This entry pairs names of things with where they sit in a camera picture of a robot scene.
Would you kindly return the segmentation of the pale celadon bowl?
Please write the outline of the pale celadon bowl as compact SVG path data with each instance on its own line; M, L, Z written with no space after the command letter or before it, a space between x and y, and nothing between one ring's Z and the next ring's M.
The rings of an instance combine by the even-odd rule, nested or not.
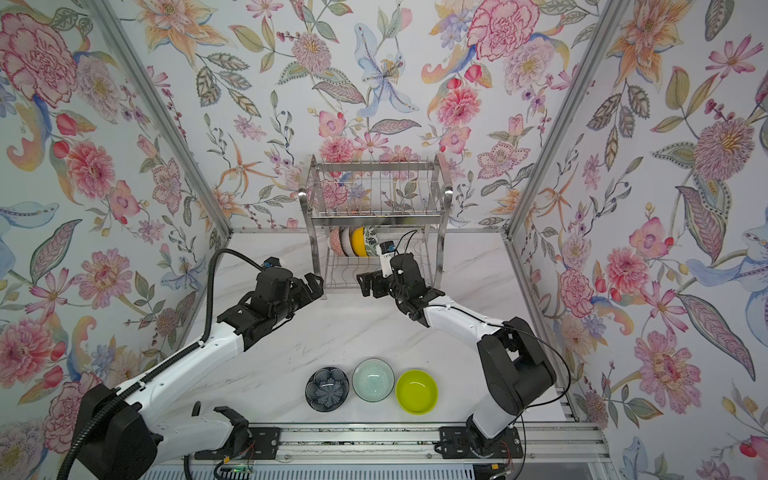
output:
M362 361L354 370L352 386L363 401L377 403L394 389L395 375L388 363L378 358Z

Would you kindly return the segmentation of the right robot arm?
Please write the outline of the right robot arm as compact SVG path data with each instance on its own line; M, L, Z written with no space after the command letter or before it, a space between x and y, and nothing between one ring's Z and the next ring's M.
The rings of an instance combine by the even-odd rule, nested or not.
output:
M549 344L520 317L505 322L487 317L429 286L410 253L387 253L380 264L380 270L356 276L363 296L389 296L411 320L477 351L488 394L467 419L466 428L475 449L489 448L557 382L545 353Z

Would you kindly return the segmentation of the dark blue flower bowl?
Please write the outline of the dark blue flower bowl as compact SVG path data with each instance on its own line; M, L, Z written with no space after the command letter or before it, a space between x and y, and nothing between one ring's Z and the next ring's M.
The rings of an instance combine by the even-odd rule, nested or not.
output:
M309 378L305 386L305 399L313 410L328 413L346 401L349 389L349 380L343 370L323 367Z

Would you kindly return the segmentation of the lime green bowl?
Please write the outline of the lime green bowl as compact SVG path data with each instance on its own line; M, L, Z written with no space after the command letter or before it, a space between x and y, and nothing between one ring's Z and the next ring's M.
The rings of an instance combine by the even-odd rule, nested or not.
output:
M404 372L395 385L399 406L408 414L421 416L430 413L439 400L439 389L427 372L412 369Z

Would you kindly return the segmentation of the steel two-tier dish rack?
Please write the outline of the steel two-tier dish rack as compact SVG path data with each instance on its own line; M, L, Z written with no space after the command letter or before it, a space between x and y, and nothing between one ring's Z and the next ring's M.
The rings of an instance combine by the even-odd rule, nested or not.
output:
M298 198L309 234L312 267L330 291L354 290L356 276L380 267L377 257L339 257L329 248L332 227L374 226L379 243L411 253L428 285L440 285L453 183L443 155L432 159L325 162L302 166Z

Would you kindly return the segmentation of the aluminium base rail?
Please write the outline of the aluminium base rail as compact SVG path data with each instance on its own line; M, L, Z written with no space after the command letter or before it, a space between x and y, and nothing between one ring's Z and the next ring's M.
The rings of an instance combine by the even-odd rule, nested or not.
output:
M469 446L462 423L254 424L277 436L241 460L272 464L344 463L608 463L604 436L593 424L518 421L484 453Z

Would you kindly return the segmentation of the green leaf pattern bowl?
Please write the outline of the green leaf pattern bowl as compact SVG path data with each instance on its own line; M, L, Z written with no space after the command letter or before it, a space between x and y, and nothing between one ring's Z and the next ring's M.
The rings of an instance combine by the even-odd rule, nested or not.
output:
M365 252L368 257L377 257L380 255L378 248L378 234L374 226L365 226L363 228L363 240Z

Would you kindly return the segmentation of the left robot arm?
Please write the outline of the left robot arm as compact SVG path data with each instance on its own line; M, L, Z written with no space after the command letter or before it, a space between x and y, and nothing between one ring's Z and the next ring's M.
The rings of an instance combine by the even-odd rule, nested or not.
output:
M152 466L202 451L238 456L254 441L248 420L231 407L170 417L169 407L219 366L290 321L324 294L321 277L298 278L279 266L262 270L254 290L219 315L206 308L200 339L135 379L98 385L82 398L70 450L58 471L81 463L99 479L138 479Z

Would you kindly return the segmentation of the yellow bowl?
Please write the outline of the yellow bowl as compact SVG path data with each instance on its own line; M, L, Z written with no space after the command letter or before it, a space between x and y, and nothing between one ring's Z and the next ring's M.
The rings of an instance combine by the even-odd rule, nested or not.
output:
M365 229L363 227L358 227L352 230L350 234L350 243L355 256L362 258L368 256L365 241Z

